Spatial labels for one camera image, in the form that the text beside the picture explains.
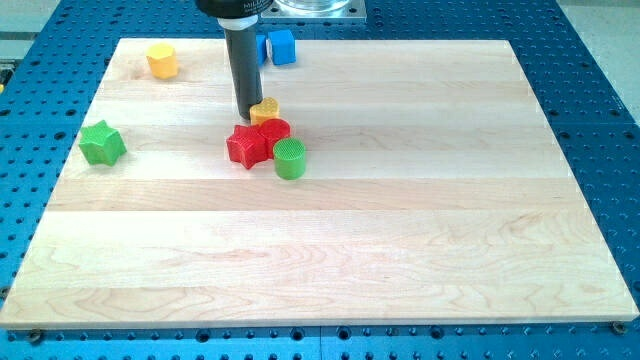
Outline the black robot arm end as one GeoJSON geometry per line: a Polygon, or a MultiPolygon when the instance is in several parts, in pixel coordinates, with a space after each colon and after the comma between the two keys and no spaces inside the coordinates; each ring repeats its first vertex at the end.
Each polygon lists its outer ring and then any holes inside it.
{"type": "Polygon", "coordinates": [[[209,17],[239,19],[262,13],[273,0],[195,0],[196,7],[209,17]]]}

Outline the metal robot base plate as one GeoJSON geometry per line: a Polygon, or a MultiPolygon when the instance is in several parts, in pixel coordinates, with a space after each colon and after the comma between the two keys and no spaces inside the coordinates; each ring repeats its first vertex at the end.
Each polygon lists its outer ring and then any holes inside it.
{"type": "Polygon", "coordinates": [[[270,21],[365,21],[365,0],[274,0],[262,12],[270,21]]]}

